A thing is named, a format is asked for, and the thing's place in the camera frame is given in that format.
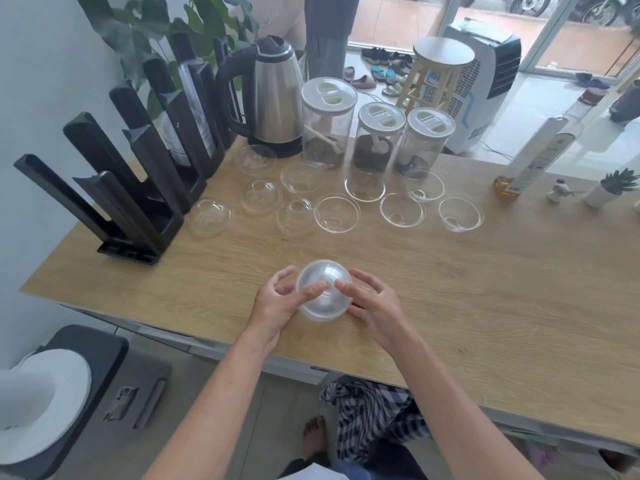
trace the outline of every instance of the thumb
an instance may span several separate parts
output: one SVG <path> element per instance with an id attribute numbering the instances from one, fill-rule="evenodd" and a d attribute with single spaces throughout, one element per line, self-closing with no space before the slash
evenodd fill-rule
<path id="1" fill-rule="evenodd" d="M 336 280 L 333 283 L 340 293 L 343 295 L 347 295 L 350 298 L 356 300 L 361 306 L 366 306 L 369 304 L 371 299 L 373 298 L 372 293 L 363 290 L 359 286 L 354 283 L 347 283 L 344 280 Z"/>
<path id="2" fill-rule="evenodd" d="M 291 300 L 293 301 L 296 307 L 299 307 L 300 305 L 304 305 L 306 302 L 311 301 L 317 298 L 318 296 L 322 295 L 322 293 L 324 293 L 324 290 L 326 290 L 326 287 L 327 287 L 327 282 L 318 281 L 317 283 L 313 283 L 312 285 L 309 285 L 306 288 L 303 288 L 297 293 L 293 293 L 291 295 Z"/>

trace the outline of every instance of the white figurine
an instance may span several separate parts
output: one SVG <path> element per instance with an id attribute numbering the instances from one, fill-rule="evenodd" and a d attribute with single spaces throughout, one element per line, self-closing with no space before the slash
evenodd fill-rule
<path id="1" fill-rule="evenodd" d="M 564 178 L 558 178 L 553 186 L 551 192 L 547 194 L 547 198 L 551 202 L 560 202 L 562 197 L 574 196 L 576 194 L 583 194 L 585 191 L 573 191 L 569 188 L 569 185 L 564 183 Z"/>

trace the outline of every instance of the hand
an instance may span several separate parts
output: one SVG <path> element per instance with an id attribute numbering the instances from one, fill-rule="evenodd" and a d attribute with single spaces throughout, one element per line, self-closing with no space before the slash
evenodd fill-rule
<path id="1" fill-rule="evenodd" d="M 281 285 L 279 282 L 296 270 L 294 266 L 281 269 L 263 284 L 255 295 L 253 309 L 245 331 L 254 333 L 260 339 L 267 353 L 271 353 L 278 342 L 280 331 L 291 316 L 304 303 L 322 295 L 326 282 L 319 281 L 294 292 L 295 285 Z"/>
<path id="2" fill-rule="evenodd" d="M 393 356 L 397 344 L 402 343 L 403 334 L 417 331 L 405 316 L 396 292 L 390 286 L 359 269 L 350 269 L 349 274 L 371 286 L 373 291 L 343 280 L 336 280 L 335 287 L 340 293 L 353 298 L 349 313 L 362 318 L 376 343 Z"/>

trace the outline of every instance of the air cooler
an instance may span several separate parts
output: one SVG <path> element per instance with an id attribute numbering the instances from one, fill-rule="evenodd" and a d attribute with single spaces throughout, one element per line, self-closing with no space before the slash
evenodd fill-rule
<path id="1" fill-rule="evenodd" d="M 446 148 L 460 153 L 480 141 L 500 109 L 520 67 L 520 39 L 491 25 L 468 18 L 454 22 L 444 31 L 444 37 L 459 40 L 471 47 L 476 58 L 460 74 L 449 106 L 449 115 L 456 122 L 456 130 L 449 137 Z M 420 91 L 420 99 L 437 107 L 433 85 L 440 81 L 440 73 L 429 71 L 427 83 Z"/>

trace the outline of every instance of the amber liquid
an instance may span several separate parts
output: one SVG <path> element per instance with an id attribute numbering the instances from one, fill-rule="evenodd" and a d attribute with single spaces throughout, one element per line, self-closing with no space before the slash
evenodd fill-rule
<path id="1" fill-rule="evenodd" d="M 505 188 L 507 188 L 512 183 L 512 181 L 512 178 L 498 177 L 493 181 L 493 188 L 495 192 L 500 195 L 500 197 L 515 200 L 520 196 L 520 194 L 504 191 Z"/>

